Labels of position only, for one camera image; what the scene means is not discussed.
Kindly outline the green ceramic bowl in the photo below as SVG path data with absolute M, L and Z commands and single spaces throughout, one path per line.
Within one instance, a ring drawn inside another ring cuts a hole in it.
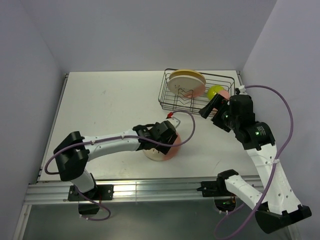
M 213 85 L 207 90 L 207 98 L 209 101 L 213 99 L 213 97 L 218 94 L 220 91 L 224 90 L 224 88 L 220 85 Z

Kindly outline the pink cup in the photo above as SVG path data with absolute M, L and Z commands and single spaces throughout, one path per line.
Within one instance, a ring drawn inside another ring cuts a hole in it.
M 222 91 L 220 91 L 219 93 L 217 93 L 217 94 L 220 94 L 220 95 L 222 95 L 223 97 L 225 97 L 226 98 L 226 102 L 229 100 L 229 98 L 230 98 L 230 94 L 229 94 L 229 92 L 228 91 L 226 91 L 226 90 L 222 90 Z M 215 111 L 212 111 L 212 113 L 215 115 L 216 113 L 218 112 L 218 110 L 215 110 Z

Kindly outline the pink cream plate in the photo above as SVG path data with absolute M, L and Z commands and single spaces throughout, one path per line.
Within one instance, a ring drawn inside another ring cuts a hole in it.
M 201 96 L 205 90 L 205 84 L 197 77 L 181 75 L 172 77 L 167 88 L 173 94 L 184 98 L 196 98 Z
M 180 146 L 171 147 L 167 154 L 163 154 L 162 152 L 156 150 L 155 148 L 149 149 L 149 150 L 143 150 L 144 155 L 153 161 L 168 161 L 175 157 L 179 150 Z

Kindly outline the yellow cream plate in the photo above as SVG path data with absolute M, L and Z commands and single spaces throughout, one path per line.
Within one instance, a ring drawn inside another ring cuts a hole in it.
M 195 78 L 199 79 L 200 81 L 202 81 L 204 84 L 206 83 L 205 77 L 200 72 L 192 70 L 192 69 L 175 70 L 169 75 L 169 79 L 171 80 L 172 78 L 177 77 L 177 76 L 195 77 Z

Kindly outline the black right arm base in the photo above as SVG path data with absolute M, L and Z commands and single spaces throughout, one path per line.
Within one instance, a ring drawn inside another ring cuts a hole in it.
M 200 187 L 196 189 L 197 192 L 201 192 L 202 197 L 223 197 L 226 194 L 219 189 L 216 181 L 202 181 Z

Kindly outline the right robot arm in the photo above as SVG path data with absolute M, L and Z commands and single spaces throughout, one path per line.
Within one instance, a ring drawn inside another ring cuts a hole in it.
M 203 197 L 239 197 L 254 211 L 257 224 L 266 234 L 311 217 L 310 207 L 301 204 L 289 184 L 270 127 L 255 118 L 252 98 L 240 94 L 226 99 L 216 94 L 199 113 L 205 119 L 212 110 L 216 113 L 211 121 L 226 132 L 234 132 L 252 159 L 266 193 L 230 169 L 219 173 L 215 181 L 201 182 L 198 191 Z

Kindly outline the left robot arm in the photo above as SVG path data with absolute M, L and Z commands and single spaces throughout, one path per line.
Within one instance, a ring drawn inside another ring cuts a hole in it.
M 71 132 L 53 151 L 58 175 L 63 182 L 73 183 L 86 200 L 96 197 L 98 188 L 91 173 L 86 170 L 88 162 L 120 152 L 155 149 L 166 155 L 178 138 L 178 120 L 166 119 L 154 124 L 137 125 L 118 135 L 82 136 Z

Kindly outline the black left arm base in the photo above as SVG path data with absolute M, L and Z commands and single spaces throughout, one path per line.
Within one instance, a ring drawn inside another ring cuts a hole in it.
M 86 198 L 93 201 L 111 201 L 113 199 L 114 186 L 112 184 L 99 184 L 94 189 L 82 193 Z M 87 199 L 82 197 L 76 187 L 72 185 L 69 188 L 67 200 L 69 202 L 86 201 Z

